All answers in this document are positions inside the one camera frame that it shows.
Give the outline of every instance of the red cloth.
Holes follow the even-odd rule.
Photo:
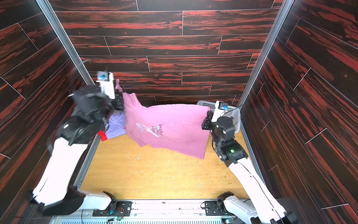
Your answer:
[[[102,141],[107,140],[107,136],[105,132],[99,131],[97,134],[101,137]]]

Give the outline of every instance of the wall panel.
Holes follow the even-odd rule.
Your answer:
[[[356,8],[295,0],[241,110],[245,129],[270,121],[249,140],[261,170],[274,154],[266,184],[301,223],[358,223]]]
[[[234,105],[242,93],[237,84],[247,83],[282,1],[50,3],[78,54],[89,59],[85,66],[93,80],[97,71],[114,72],[129,92],[149,95],[143,98],[146,105],[156,104],[153,96],[167,94],[157,103],[225,99]],[[213,89],[189,91],[184,85]]]
[[[74,107],[68,89],[84,81],[35,0],[1,1],[0,11],[0,223],[45,224],[29,192]]]

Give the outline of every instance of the metal bracket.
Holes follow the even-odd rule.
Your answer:
[[[132,210],[131,201],[117,201],[117,212],[114,215],[110,215],[109,211],[95,209],[93,211],[93,217],[103,217],[103,216],[129,216]]]
[[[219,212],[219,207],[217,205],[217,201],[204,201],[203,203],[205,205],[205,214],[206,216],[218,216],[222,215]]]

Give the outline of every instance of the pink t-shirt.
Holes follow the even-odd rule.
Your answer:
[[[135,93],[123,93],[128,135],[141,147],[168,148],[204,158],[209,130],[202,130],[209,107],[168,104],[145,107]]]

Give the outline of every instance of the black motor joint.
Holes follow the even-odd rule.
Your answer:
[[[57,133],[57,137],[63,137],[69,145],[89,144],[100,130],[106,131],[107,121],[115,110],[124,110],[121,93],[110,99],[96,85],[76,90],[72,98],[76,105],[74,111]]]

